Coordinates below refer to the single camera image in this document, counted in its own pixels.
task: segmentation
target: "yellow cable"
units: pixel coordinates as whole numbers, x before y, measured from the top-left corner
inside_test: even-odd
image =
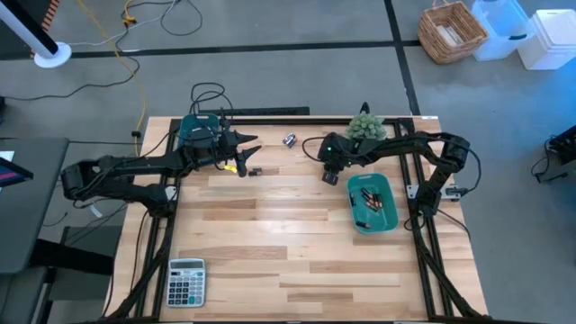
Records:
[[[126,2],[126,4],[124,4],[124,23],[135,23],[136,22],[136,17],[131,16],[128,13],[128,5],[134,0],[128,0]]]
[[[88,15],[88,17],[92,20],[94,25],[98,28],[98,30],[100,30],[100,33],[104,36],[104,38],[107,40],[110,39],[110,36],[108,36],[108,33],[106,33],[106,31],[104,30],[98,19],[96,19],[92,11],[88,7],[86,7],[86,5],[82,0],[77,1],[82,10],[84,10],[86,15]],[[127,10],[127,6],[131,1],[132,0],[129,0],[126,3],[126,5],[124,6],[124,10]],[[134,81],[136,81],[138,85],[140,96],[142,99],[142,114],[140,115],[140,119],[138,120],[138,124],[136,125],[136,131],[140,131],[140,128],[142,127],[142,122],[144,121],[144,116],[146,115],[146,112],[148,110],[148,99],[146,97],[146,90],[144,89],[144,86],[142,86],[142,83],[136,77],[136,73],[122,60],[122,57],[120,56],[118,50],[115,47],[113,47],[113,45],[110,42],[107,42],[106,44],[111,50],[114,51],[114,55],[116,56],[118,61],[130,72],[130,76],[134,78]],[[136,137],[134,137],[134,151],[136,153],[136,156],[138,156],[138,139]]]

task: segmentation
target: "monitor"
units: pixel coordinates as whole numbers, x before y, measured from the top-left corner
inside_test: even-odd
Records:
[[[17,166],[0,157],[0,188],[32,180],[34,174],[21,166]]]

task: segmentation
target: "calculator display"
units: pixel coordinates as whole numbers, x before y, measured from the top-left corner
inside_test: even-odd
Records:
[[[172,268],[174,269],[202,269],[202,261],[188,261],[188,262],[172,262]]]

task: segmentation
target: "gray floor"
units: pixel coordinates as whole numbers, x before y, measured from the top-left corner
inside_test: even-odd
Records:
[[[573,0],[520,0],[528,14],[537,8],[576,8]],[[122,31],[122,2],[86,0],[113,35]],[[326,41],[389,41],[392,34],[381,0],[196,0],[204,26],[192,36],[167,36],[158,23],[130,33],[127,49],[262,45]],[[432,1],[393,0],[403,40],[417,38],[421,10]],[[194,27],[191,8],[180,4],[166,25],[180,32]],[[133,11],[140,21],[160,8]],[[98,42],[99,32],[76,2],[63,1],[50,34],[57,40]],[[76,51],[109,50],[80,46]],[[576,61],[557,71],[526,71],[517,54],[494,62],[473,58],[435,65],[419,47],[406,48],[422,114],[438,115],[445,131],[463,135],[482,160],[482,182],[463,199],[466,222],[490,314],[499,319],[572,322],[576,304],[576,201],[574,179],[538,184],[529,174],[550,135],[576,123]],[[148,115],[182,115],[197,82],[227,87],[237,107],[308,105],[313,114],[351,114],[367,101],[376,113],[410,114],[396,53],[386,49],[321,49],[259,53],[138,58]],[[73,59],[40,70],[29,60],[0,61],[0,94],[65,94],[87,82],[121,80],[127,72],[114,58]],[[86,89],[68,99],[9,102],[0,136],[68,136],[75,140],[130,140],[140,116],[133,82]],[[219,108],[209,103],[205,108]],[[103,154],[131,155],[130,146],[72,145],[66,163]],[[476,177],[474,162],[456,177]],[[116,204],[102,204],[111,211]],[[71,209],[55,192],[46,222],[70,210],[62,227],[41,235],[59,239],[63,226],[94,218]],[[122,224],[122,216],[110,225]],[[102,300],[57,302],[51,323],[88,320]]]

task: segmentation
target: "black desk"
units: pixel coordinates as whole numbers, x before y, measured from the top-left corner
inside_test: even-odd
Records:
[[[33,180],[0,191],[0,274],[28,266],[112,273],[109,256],[38,238],[67,149],[67,139],[0,140],[0,150],[14,151],[13,162],[34,173]]]

